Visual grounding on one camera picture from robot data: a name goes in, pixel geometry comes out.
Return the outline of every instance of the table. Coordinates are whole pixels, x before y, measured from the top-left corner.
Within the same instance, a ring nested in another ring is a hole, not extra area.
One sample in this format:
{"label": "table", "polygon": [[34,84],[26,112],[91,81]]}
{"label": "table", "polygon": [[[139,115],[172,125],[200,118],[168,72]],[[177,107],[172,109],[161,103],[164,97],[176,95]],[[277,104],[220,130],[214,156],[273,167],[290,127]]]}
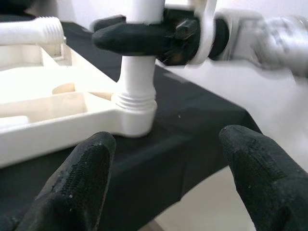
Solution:
{"label": "table", "polygon": [[[31,18],[0,15],[0,21]],[[63,28],[71,48],[118,80],[121,56],[93,47],[91,33],[74,23],[63,23]],[[259,131],[243,108],[158,66],[154,85],[158,110],[150,134],[138,139],[116,137],[99,230],[136,231],[225,167],[218,140],[224,126],[238,124]],[[72,149],[0,169],[0,214],[27,209]]]}

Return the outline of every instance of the white plastic part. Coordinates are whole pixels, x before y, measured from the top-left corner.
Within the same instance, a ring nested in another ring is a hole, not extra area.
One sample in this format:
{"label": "white plastic part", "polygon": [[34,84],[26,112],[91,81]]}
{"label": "white plastic part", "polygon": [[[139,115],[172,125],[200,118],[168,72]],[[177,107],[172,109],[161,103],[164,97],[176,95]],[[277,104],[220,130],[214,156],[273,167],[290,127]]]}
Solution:
{"label": "white plastic part", "polygon": [[[164,7],[165,0],[132,0],[126,21],[137,24],[160,23]],[[146,134],[152,127],[157,109],[153,85],[154,70],[154,56],[122,58],[121,75],[112,101],[119,107],[130,110],[126,124],[130,130],[138,131],[135,135]]]}
{"label": "white plastic part", "polygon": [[[163,9],[164,0],[133,0],[128,21],[159,23]],[[155,57],[123,57],[115,83],[64,40],[61,59],[42,44],[62,35],[37,36],[25,40],[35,45],[0,46],[0,167],[73,146],[99,131],[139,137],[151,130]]]}
{"label": "white plastic part", "polygon": [[214,14],[217,0],[191,0],[195,15],[200,18],[201,37],[199,49],[189,64],[202,64],[211,52],[215,38]]}
{"label": "white plastic part", "polygon": [[62,44],[64,34],[56,17],[40,17],[32,21],[0,23],[0,45]]}

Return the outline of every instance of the metal robot arm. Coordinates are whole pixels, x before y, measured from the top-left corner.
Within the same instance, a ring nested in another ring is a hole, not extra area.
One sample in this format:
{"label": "metal robot arm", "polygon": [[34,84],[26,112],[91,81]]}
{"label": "metal robot arm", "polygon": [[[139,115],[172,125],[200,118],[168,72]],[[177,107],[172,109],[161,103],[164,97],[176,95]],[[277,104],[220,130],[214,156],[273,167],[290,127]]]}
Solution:
{"label": "metal robot arm", "polygon": [[[248,60],[259,68],[289,68],[295,76],[308,74],[308,20],[299,16],[263,19],[256,13],[224,11],[216,19],[228,26],[225,49],[213,60]],[[213,44],[212,50],[219,47]]]}

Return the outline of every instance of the white tube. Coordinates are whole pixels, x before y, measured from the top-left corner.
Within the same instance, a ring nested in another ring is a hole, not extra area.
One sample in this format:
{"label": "white tube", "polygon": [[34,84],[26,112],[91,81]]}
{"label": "white tube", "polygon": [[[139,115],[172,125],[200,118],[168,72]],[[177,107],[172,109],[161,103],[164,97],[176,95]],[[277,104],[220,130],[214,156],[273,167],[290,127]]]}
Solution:
{"label": "white tube", "polygon": [[[165,0],[131,0],[127,14],[128,23],[157,24],[162,21]],[[118,92],[114,96],[117,105],[135,110],[156,107],[153,76],[154,56],[122,58]]]}
{"label": "white tube", "polygon": [[56,17],[40,17],[26,22],[0,23],[0,45],[61,44],[62,25]]}

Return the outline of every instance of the white wall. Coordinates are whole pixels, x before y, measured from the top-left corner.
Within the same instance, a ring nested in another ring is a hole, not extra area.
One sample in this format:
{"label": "white wall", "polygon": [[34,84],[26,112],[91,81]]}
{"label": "white wall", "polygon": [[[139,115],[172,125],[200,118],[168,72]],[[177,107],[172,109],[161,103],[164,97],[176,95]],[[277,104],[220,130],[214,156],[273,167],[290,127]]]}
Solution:
{"label": "white wall", "polygon": [[[35,9],[41,14],[55,15],[64,21],[74,21],[89,27],[95,19],[125,14],[127,2],[44,0]],[[308,4],[304,0],[218,0],[218,8],[254,10],[264,16],[299,14],[308,17]],[[206,61],[198,68],[168,69],[246,108],[263,133],[272,137],[308,170],[306,82],[295,82],[288,70],[274,74],[262,73],[248,63],[217,64]],[[181,203],[158,217],[158,221],[166,231],[219,231],[223,227],[246,230],[249,217],[235,191],[230,172],[225,169],[201,183]]]}

